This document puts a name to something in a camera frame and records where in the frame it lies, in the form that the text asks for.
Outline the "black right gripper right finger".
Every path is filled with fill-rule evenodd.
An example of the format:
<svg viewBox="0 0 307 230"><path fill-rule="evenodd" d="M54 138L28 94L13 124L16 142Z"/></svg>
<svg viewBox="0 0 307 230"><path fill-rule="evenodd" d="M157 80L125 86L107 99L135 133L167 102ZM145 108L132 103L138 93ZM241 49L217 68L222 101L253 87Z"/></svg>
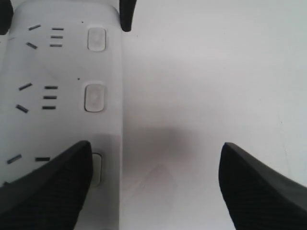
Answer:
<svg viewBox="0 0 307 230"><path fill-rule="evenodd" d="M222 147L219 186L237 230L305 230L307 189L234 143Z"/></svg>

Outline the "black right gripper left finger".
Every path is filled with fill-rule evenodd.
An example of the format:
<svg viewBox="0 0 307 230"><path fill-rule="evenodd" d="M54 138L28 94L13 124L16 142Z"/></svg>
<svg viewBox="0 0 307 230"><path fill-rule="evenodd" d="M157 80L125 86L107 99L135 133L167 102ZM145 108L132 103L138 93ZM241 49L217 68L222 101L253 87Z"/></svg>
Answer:
<svg viewBox="0 0 307 230"><path fill-rule="evenodd" d="M93 176L92 147L79 141L0 189L2 230L72 230Z"/></svg>

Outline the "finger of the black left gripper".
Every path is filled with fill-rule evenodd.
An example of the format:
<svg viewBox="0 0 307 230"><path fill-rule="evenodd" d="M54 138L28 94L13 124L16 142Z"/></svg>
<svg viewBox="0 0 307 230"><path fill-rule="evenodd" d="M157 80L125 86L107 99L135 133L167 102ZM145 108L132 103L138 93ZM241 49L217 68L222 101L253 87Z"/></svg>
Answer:
<svg viewBox="0 0 307 230"><path fill-rule="evenodd" d="M119 17L121 29L124 32L130 32L132 29L132 20L136 6L136 0L119 1Z"/></svg>
<svg viewBox="0 0 307 230"><path fill-rule="evenodd" d="M13 7L11 0L0 0L0 34L6 35L12 24Z"/></svg>

